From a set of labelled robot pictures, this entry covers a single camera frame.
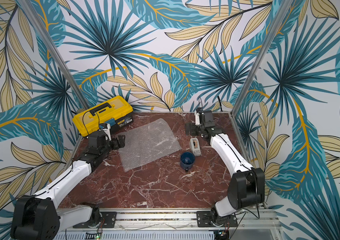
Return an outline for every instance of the red marble surface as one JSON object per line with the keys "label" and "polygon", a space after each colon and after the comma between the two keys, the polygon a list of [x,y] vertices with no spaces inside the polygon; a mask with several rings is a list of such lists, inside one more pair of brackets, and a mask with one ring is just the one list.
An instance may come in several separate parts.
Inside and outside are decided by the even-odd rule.
{"label": "red marble surface", "polygon": [[[180,167],[181,153],[190,149],[190,136],[185,134],[185,123],[192,122],[193,113],[134,113],[134,122],[119,132],[159,118],[169,124],[182,150],[127,172],[123,170],[118,151],[111,151],[103,164],[82,180],[59,207],[70,208],[81,202],[90,202],[99,204],[102,208],[209,208],[225,197],[230,175],[216,151],[201,137],[199,142],[202,146],[202,156],[196,157],[189,173]],[[214,119],[239,150],[229,115],[215,113]],[[87,139],[84,139],[76,157],[86,146]]]}

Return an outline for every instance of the tropical leaf wallpaper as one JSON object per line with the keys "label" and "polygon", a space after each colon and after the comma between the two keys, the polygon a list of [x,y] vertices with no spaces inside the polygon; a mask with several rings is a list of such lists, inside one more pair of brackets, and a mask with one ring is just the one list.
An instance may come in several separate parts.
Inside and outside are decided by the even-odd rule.
{"label": "tropical leaf wallpaper", "polygon": [[[65,38],[65,1],[31,1],[56,46]],[[0,0],[0,208],[33,194],[70,161],[79,105],[22,8]],[[13,205],[0,211],[0,239],[10,238]]]}
{"label": "tropical leaf wallpaper", "polygon": [[[230,110],[283,0],[30,0],[90,106]],[[340,239],[340,0],[293,0],[236,116],[287,239]],[[14,0],[0,0],[0,240],[52,181],[83,108]]]}
{"label": "tropical leaf wallpaper", "polygon": [[340,1],[295,0],[286,25],[236,122],[285,238],[340,240]]}

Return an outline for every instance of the black cable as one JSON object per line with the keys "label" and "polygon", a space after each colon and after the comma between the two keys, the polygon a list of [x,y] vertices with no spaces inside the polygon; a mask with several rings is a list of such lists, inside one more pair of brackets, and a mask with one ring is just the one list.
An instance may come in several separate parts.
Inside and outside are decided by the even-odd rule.
{"label": "black cable", "polygon": [[[74,162],[71,161],[71,170],[73,169],[73,164]],[[68,174],[70,174],[71,171],[69,171],[64,177],[62,177],[61,180],[63,180]],[[55,183],[54,185],[52,185],[48,190],[50,190],[52,187],[54,187],[55,185],[57,185],[61,180],[59,180],[57,183]],[[41,194],[38,194],[38,195],[35,195],[35,196],[29,196],[29,197],[18,197],[18,198],[14,198],[13,200],[11,200],[9,203],[7,203],[6,205],[4,205],[2,208],[0,208],[0,211],[3,210],[5,207],[7,207],[10,203],[12,203],[13,201],[15,200],[18,200],[18,199],[26,199],[26,198],[36,198],[37,196],[40,196],[44,193],[46,193],[47,191],[44,191],[42,192]]]}
{"label": "black cable", "polygon": [[231,239],[231,238],[234,236],[234,233],[235,233],[235,231],[237,230],[238,226],[241,224],[241,222],[242,222],[242,219],[245,217],[245,215],[246,215],[246,212],[244,212],[244,215],[242,216],[242,218],[241,218],[240,222],[238,223],[237,227],[235,228],[235,230],[234,230],[233,234],[230,236],[229,240],[230,240],[230,239]]}
{"label": "black cable", "polygon": [[253,213],[252,211],[250,211],[249,209],[245,209],[246,211],[249,211],[251,214],[253,214],[257,219],[259,219],[259,209],[258,209],[258,204],[257,204],[257,212],[258,212],[258,217],[257,215],[255,215],[255,213]]}

